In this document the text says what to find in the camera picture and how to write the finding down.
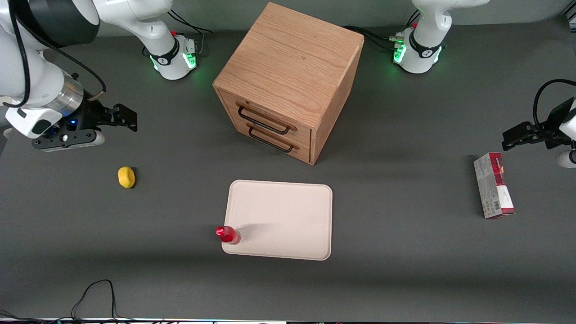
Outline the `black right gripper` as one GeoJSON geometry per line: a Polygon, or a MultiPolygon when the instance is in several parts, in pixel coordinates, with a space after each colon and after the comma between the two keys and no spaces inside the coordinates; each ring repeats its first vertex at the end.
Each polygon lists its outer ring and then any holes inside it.
{"type": "Polygon", "coordinates": [[[123,104],[107,108],[99,100],[84,100],[76,111],[63,117],[53,126],[53,134],[86,129],[101,131],[100,126],[125,127],[137,132],[137,117],[136,112],[123,104]]]}

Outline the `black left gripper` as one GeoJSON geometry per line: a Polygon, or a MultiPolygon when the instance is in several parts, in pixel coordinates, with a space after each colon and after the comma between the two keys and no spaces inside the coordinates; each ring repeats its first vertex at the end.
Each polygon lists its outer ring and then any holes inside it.
{"type": "Polygon", "coordinates": [[[504,151],[520,145],[544,142],[547,149],[575,142],[575,101],[566,100],[553,108],[546,121],[541,123],[545,138],[540,136],[538,127],[530,121],[524,121],[505,131],[502,141],[504,151]]]}

